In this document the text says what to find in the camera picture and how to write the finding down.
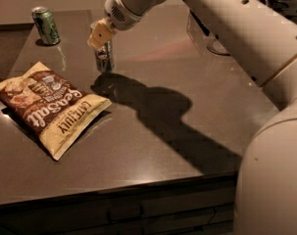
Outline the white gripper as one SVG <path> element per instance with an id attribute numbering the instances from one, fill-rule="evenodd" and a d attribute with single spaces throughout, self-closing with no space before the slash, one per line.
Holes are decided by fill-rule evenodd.
<path id="1" fill-rule="evenodd" d="M 93 22 L 87 40 L 90 47 L 97 50 L 109 42 L 117 30 L 128 30 L 141 21 L 143 16 L 154 6 L 166 0 L 106 0 L 107 18 Z"/>

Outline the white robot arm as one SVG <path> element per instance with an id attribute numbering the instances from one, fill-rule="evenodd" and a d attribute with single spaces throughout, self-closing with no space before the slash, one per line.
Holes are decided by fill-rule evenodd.
<path id="1" fill-rule="evenodd" d="M 102 47 L 166 0 L 107 0 L 88 43 Z M 258 0 L 182 0 L 278 107 L 240 166 L 234 235 L 297 235 L 297 24 Z"/>

